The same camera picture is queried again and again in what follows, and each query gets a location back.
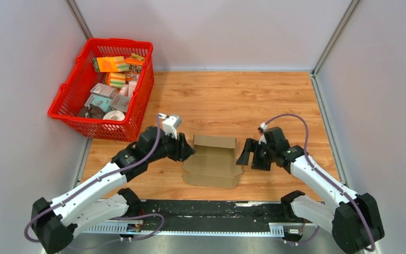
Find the brown cardboard box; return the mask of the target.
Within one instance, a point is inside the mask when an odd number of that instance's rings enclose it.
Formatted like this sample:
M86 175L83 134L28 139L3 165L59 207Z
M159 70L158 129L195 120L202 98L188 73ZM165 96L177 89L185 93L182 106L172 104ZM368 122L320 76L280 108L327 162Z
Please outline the brown cardboard box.
M235 188L243 169L236 164L236 138L196 134L194 155L183 163L182 179L189 185Z

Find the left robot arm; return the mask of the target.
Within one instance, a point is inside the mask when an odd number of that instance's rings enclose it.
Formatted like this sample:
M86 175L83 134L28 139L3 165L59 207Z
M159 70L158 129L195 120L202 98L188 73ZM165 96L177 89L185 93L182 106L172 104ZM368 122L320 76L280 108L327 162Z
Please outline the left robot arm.
M70 245L83 230L114 217L125 216L132 220L140 214L140 204L134 194L123 189L107 203L98 200L116 187L120 187L144 173L149 164L169 158L184 162L195 149L187 142L184 133L176 137L166 134L156 126L148 127L137 141L119 151L98 173L81 185L52 200L44 197L32 205L31 228L46 253L57 253Z

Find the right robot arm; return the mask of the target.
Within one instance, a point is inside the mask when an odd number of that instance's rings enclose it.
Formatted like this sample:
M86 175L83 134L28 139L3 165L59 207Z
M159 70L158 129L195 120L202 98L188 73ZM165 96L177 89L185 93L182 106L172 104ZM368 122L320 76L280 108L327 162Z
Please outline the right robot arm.
M322 201L300 190L281 197L280 214L286 221L306 219L330 232L344 253L375 246L385 231L376 199L359 194L323 170L299 145L291 146L279 127L263 130L259 140L246 139L237 165L270 170L276 164L309 186Z

